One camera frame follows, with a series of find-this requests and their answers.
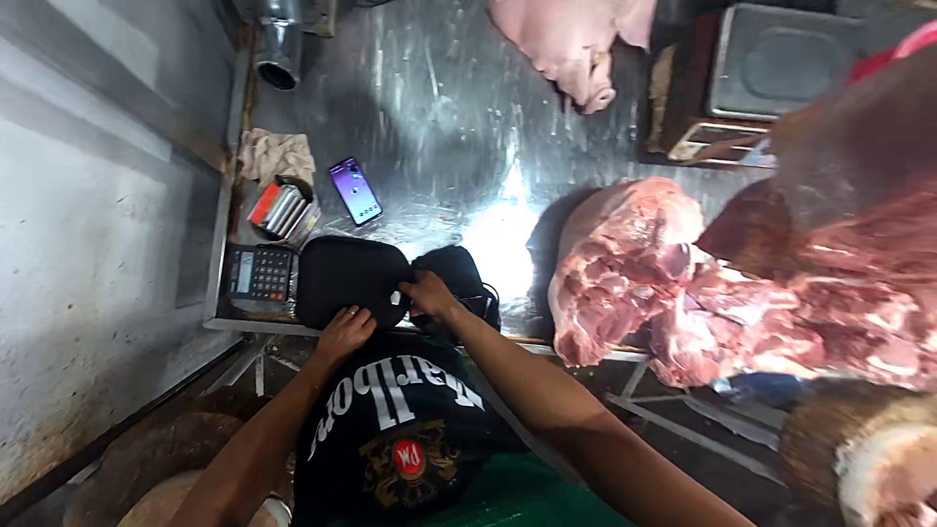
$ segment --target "black t-shirt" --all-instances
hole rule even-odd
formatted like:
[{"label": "black t-shirt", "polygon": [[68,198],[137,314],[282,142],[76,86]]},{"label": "black t-shirt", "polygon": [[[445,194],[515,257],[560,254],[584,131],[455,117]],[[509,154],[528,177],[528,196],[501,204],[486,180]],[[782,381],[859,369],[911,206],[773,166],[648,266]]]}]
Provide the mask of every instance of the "black t-shirt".
[{"label": "black t-shirt", "polygon": [[300,432],[293,525],[421,517],[454,503],[493,455],[526,451],[456,349],[376,334],[329,381]]}]

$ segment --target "cloth rag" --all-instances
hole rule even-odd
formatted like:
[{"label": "cloth rag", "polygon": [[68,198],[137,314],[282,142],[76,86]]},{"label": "cloth rag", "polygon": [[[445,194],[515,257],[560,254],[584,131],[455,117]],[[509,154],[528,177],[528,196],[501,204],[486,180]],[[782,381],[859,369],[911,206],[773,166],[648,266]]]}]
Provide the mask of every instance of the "cloth rag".
[{"label": "cloth rag", "polygon": [[263,128],[246,130],[241,137],[238,159],[243,163],[241,177],[257,181],[261,188],[272,183],[277,175],[298,177],[312,187],[316,162],[304,133],[272,133]]}]

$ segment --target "black bag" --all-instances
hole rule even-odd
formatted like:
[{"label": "black bag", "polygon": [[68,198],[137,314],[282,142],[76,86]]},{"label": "black bag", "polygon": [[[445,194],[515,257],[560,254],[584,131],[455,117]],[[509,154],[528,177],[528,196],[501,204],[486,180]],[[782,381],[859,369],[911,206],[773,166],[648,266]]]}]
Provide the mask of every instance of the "black bag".
[{"label": "black bag", "polygon": [[378,329],[390,329],[410,306],[405,294],[396,305],[391,296],[398,283],[413,280],[407,257],[394,246],[344,236],[313,238],[299,256],[296,316],[322,330],[339,309],[359,306],[371,311]]},{"label": "black bag", "polygon": [[[501,330],[498,294],[494,292],[494,288],[482,282],[475,260],[464,247],[448,246],[433,249],[414,260],[413,268],[436,273],[456,300],[473,314],[484,319],[488,325],[498,331]],[[436,339],[453,344],[458,343],[458,339],[449,329],[428,315],[410,317],[410,321]]]},{"label": "black bag", "polygon": [[[322,330],[339,309],[359,306],[371,311],[378,329],[391,329],[403,320],[410,298],[391,296],[402,281],[413,282],[413,269],[436,273],[453,296],[469,311],[497,330],[501,328],[498,295],[486,289],[475,261],[465,248],[437,248],[407,262],[400,249],[380,242],[344,236],[313,238],[299,257],[296,316],[307,327]],[[418,328],[443,341],[455,335],[428,315],[411,317]]]}]

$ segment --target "calculator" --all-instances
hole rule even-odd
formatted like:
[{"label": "calculator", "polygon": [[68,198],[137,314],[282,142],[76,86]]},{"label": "calculator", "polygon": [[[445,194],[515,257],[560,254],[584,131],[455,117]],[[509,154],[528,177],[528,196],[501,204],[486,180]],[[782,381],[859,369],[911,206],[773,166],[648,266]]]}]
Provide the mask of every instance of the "calculator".
[{"label": "calculator", "polygon": [[283,302],[290,286],[292,252],[281,248],[233,246],[229,298]]}]

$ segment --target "stainless steel counter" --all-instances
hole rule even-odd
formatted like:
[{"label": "stainless steel counter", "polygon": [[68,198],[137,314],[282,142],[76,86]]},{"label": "stainless steel counter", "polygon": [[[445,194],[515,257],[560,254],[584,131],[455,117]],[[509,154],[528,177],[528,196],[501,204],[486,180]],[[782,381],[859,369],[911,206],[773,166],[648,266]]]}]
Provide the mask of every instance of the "stainless steel counter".
[{"label": "stainless steel counter", "polygon": [[[712,219],[759,175],[634,162],[643,53],[615,49],[618,96],[607,110],[564,113],[553,84],[485,5],[395,0],[345,14],[335,38],[305,37],[294,91],[259,86],[252,126],[308,135],[323,211],[316,234],[379,240],[411,259],[462,245],[500,294],[503,332],[549,341],[545,292],[559,229],[591,189],[664,175]],[[362,164],[384,208],[362,228],[328,176],[347,157]]]}]

